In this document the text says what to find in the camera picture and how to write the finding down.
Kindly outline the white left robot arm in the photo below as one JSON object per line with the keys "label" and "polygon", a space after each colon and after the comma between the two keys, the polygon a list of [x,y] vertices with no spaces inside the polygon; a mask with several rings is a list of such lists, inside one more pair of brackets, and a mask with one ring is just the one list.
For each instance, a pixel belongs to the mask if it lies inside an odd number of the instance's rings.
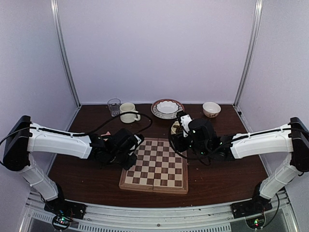
{"label": "white left robot arm", "polygon": [[59,184],[52,181],[38,166],[32,152],[69,155],[94,160],[101,165],[119,164],[128,170],[136,164],[135,150],[144,141],[141,134],[120,129],[114,135],[72,133],[42,127],[22,116],[8,134],[3,154],[3,165],[18,172],[36,189],[47,206],[58,214],[66,214],[70,207]]}

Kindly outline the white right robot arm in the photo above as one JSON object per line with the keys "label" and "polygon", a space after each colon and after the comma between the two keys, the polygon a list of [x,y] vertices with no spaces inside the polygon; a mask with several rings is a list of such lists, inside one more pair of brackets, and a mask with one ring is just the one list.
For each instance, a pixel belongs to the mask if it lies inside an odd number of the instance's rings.
{"label": "white right robot arm", "polygon": [[178,154],[192,150],[197,160],[232,161],[258,154],[288,154],[275,173],[257,185],[247,204],[251,213],[258,213],[281,188],[309,170],[309,131],[297,117],[271,130],[227,136],[217,136],[206,119],[184,115],[178,121],[183,130],[169,135],[170,146]]}

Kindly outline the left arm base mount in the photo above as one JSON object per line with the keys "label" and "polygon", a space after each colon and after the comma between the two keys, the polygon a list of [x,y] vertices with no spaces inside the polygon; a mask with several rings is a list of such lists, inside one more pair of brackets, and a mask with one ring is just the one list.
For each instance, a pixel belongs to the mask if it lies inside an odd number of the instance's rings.
{"label": "left arm base mount", "polygon": [[86,211],[86,205],[70,201],[65,201],[63,205],[52,205],[47,202],[45,203],[44,210],[68,219],[83,219]]}

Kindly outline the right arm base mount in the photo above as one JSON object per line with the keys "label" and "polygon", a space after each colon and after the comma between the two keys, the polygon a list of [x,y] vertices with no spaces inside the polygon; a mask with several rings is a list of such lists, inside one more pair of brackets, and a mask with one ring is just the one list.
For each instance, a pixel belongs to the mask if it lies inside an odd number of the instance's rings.
{"label": "right arm base mount", "polygon": [[231,204],[234,218],[248,217],[255,214],[261,214],[264,211],[272,209],[271,203],[254,202],[252,200]]}

